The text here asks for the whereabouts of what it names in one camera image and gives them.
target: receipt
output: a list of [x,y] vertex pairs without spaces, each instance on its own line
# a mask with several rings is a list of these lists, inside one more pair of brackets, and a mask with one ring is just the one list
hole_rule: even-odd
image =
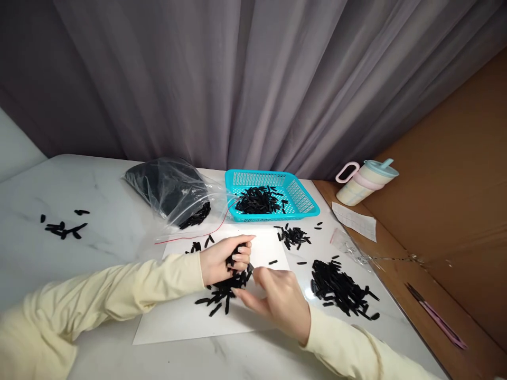
[[334,215],[344,225],[377,242],[377,220],[374,217],[358,214],[334,202],[332,209]]

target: cup lid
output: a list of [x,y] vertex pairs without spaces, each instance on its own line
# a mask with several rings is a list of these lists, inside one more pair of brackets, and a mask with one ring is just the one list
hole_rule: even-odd
[[375,173],[383,175],[384,177],[394,178],[398,177],[400,173],[396,169],[389,166],[393,161],[394,160],[392,158],[388,158],[382,163],[375,160],[366,160],[364,164],[368,169],[374,171]]

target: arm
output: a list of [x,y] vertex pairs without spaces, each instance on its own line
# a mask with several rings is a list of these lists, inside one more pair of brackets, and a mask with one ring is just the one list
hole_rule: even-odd
[[336,375],[355,380],[437,379],[366,331],[310,307],[292,272],[256,268],[253,277],[266,290],[266,298],[244,289],[234,289],[236,296],[297,339]]
[[[253,236],[224,239],[201,253],[169,255],[162,263],[119,265],[51,283],[25,297],[0,320],[0,378],[65,379],[74,363],[77,336],[102,322],[127,320],[231,276],[225,259]],[[250,261],[242,247],[234,269]]]
[[393,351],[368,332],[310,307],[305,348],[336,375],[351,379],[436,380],[419,364]]

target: pink pen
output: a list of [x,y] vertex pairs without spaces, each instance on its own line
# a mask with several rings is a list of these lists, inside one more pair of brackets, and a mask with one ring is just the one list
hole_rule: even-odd
[[440,329],[444,332],[444,334],[451,340],[451,342],[461,349],[467,349],[468,346],[461,340],[460,337],[449,327],[447,323],[438,315],[438,313],[427,303],[424,298],[419,294],[417,290],[415,290],[412,285],[406,283],[405,286],[412,293],[414,298],[421,304],[421,306],[426,310],[429,316],[435,321],[435,323],[440,327]]

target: white table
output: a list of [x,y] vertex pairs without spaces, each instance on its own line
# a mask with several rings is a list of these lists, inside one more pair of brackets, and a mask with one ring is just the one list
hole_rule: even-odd
[[[49,281],[162,256],[164,246],[153,244],[160,222],[120,179],[125,170],[136,164],[62,155],[0,183],[0,311]],[[221,171],[201,172],[223,181]],[[309,302],[322,307],[309,289],[311,263],[338,254],[329,245],[337,221],[313,183],[302,183],[317,201],[321,214],[291,222],[308,232],[313,244],[287,252],[287,258]],[[77,216],[75,209],[89,210],[91,214]],[[81,231],[81,240],[67,237],[62,241],[44,230],[41,214],[47,216],[46,223],[63,220],[68,225],[89,224]],[[323,222],[320,231],[313,229],[317,222]],[[308,265],[296,265],[303,260]],[[378,311],[380,319],[347,317],[335,307],[325,311],[366,328],[425,369],[447,378],[378,278],[345,255],[340,261],[356,283],[369,285],[380,298],[380,302],[371,301],[369,308],[369,314]],[[83,333],[76,341],[79,355],[69,378],[335,378],[313,355],[301,351],[296,342],[275,330],[132,346],[138,323],[139,317],[109,322]]]

